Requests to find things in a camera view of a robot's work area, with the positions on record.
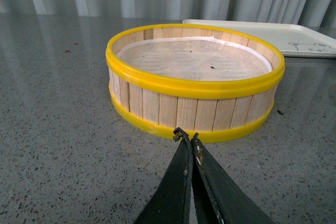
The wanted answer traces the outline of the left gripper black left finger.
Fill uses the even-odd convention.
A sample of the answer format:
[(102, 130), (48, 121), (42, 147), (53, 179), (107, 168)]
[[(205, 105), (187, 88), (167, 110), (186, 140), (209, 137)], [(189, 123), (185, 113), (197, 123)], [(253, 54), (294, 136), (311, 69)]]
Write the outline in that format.
[(174, 131), (173, 140), (180, 144), (145, 208), (135, 223), (189, 223), (193, 153), (188, 134), (181, 128)]

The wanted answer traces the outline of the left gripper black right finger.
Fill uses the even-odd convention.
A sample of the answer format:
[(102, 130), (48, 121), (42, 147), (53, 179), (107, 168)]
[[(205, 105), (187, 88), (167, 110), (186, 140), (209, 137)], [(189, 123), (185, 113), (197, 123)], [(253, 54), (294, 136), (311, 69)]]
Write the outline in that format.
[(192, 187), (198, 223), (273, 223), (237, 186), (196, 133)]

